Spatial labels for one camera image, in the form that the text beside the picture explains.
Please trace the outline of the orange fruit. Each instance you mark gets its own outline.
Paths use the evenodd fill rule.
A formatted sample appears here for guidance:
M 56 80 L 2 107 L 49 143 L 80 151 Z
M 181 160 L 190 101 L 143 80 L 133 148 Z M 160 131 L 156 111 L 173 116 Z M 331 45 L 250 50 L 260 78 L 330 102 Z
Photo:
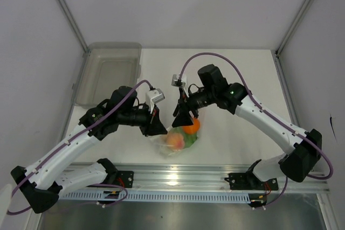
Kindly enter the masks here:
M 190 126 L 183 126 L 182 130 L 188 135 L 193 135 L 199 131 L 200 127 L 201 127 L 201 123 L 199 119 L 193 118 L 193 124 Z

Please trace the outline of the peach fruit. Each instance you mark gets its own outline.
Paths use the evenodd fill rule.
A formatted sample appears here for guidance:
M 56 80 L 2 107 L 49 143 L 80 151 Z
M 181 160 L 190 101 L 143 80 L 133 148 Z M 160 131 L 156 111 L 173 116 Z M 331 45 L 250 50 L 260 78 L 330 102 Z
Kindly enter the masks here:
M 165 143 L 171 150 L 182 150 L 184 149 L 184 136 L 180 133 L 169 133 Z

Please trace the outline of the clear zip top bag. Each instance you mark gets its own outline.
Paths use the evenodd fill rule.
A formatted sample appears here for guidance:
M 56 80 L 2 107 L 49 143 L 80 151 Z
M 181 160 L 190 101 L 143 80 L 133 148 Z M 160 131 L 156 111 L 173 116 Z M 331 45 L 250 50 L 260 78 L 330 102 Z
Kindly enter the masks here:
M 201 123 L 193 118 L 191 126 L 169 127 L 166 135 L 150 137 L 151 143 L 164 157 L 175 156 L 192 147 L 199 139 Z

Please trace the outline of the green plastic lettuce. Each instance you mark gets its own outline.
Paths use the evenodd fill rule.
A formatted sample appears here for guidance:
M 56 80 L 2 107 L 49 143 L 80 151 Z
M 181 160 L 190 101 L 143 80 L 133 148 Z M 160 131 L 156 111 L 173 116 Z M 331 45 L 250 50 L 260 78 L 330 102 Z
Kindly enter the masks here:
M 198 133 L 184 134 L 184 148 L 191 147 L 198 139 Z

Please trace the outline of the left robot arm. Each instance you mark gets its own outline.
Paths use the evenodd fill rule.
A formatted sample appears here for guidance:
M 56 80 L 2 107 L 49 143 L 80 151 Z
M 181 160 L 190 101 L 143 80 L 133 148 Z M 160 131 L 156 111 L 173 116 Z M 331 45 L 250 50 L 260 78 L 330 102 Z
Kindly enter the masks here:
M 119 126 L 138 127 L 143 136 L 165 135 L 167 130 L 159 118 L 157 103 L 164 100 L 163 92 L 154 87 L 146 92 L 146 100 L 135 105 L 135 88 L 121 86 L 109 99 L 89 109 L 73 131 L 37 162 L 17 166 L 11 175 L 36 214 L 49 210 L 62 196 L 89 186 L 125 189 L 120 171 L 107 158 L 92 165 L 65 172 L 82 153 L 99 144 Z

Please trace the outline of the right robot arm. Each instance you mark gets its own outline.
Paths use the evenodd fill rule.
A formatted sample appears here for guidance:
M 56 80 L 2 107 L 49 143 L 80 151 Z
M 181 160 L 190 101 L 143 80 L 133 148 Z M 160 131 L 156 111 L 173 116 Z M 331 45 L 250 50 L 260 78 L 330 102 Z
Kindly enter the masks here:
M 258 189 L 266 181 L 287 177 L 302 182 L 320 160 L 322 136 L 290 124 L 266 110 L 240 83 L 228 83 L 220 69 L 211 64 L 198 70 L 202 87 L 192 93 L 185 76 L 173 75 L 172 86 L 178 87 L 179 99 L 173 113 L 172 127 L 190 126 L 201 108 L 216 104 L 233 115 L 245 119 L 271 138 L 283 151 L 280 156 L 255 161 L 246 171 L 247 185 Z

